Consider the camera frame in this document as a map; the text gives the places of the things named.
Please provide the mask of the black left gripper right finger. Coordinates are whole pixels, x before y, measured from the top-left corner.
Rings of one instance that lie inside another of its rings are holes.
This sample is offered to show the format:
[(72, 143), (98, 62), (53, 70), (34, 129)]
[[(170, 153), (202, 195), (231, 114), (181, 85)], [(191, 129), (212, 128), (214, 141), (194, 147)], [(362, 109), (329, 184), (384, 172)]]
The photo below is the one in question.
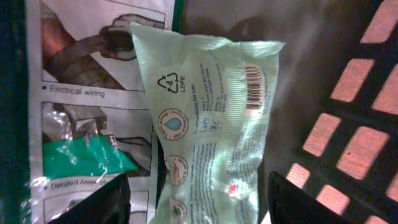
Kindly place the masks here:
[(267, 198), (272, 224), (348, 224), (279, 173), (269, 173)]

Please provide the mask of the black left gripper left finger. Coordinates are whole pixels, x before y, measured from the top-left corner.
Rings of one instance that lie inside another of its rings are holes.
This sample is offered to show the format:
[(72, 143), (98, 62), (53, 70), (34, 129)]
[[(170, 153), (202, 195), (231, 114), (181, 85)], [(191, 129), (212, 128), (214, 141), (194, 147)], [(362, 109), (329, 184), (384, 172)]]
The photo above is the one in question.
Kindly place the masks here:
[(120, 174), (50, 224), (128, 224), (130, 188)]

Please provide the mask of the pale green wipes packet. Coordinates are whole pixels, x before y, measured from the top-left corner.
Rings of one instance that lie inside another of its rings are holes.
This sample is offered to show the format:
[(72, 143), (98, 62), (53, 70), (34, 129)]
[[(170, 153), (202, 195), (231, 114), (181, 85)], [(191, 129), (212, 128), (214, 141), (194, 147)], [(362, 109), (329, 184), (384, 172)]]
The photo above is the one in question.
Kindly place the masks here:
[(279, 41), (131, 24), (167, 175), (153, 223), (257, 223)]

